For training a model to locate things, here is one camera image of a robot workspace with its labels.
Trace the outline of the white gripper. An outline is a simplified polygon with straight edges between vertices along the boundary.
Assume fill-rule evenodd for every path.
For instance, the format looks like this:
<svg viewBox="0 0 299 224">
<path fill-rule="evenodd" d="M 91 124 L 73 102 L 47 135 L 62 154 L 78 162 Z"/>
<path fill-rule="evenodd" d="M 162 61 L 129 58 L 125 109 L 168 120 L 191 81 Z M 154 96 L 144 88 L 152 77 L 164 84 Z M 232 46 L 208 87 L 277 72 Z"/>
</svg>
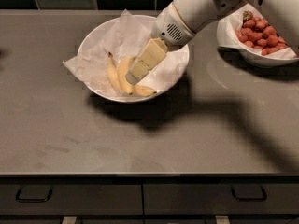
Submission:
<svg viewBox="0 0 299 224">
<path fill-rule="evenodd" d="M 184 47 L 195 37 L 195 32 L 182 19 L 174 3 L 170 3 L 152 25 L 151 37 L 125 76 L 132 85 L 166 57 L 168 48 Z"/>
</svg>

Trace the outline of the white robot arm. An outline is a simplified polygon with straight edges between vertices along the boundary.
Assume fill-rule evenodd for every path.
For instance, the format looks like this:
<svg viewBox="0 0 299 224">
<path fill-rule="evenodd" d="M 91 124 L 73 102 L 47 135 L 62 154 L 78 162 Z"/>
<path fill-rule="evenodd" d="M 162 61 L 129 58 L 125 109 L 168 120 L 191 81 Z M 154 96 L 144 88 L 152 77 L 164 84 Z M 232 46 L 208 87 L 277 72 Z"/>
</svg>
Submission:
<svg viewBox="0 0 299 224">
<path fill-rule="evenodd" d="M 173 0 L 156 18 L 149 40 L 178 50 L 208 24 L 246 4 L 258 10 L 293 51 L 298 50 L 299 0 Z"/>
</svg>

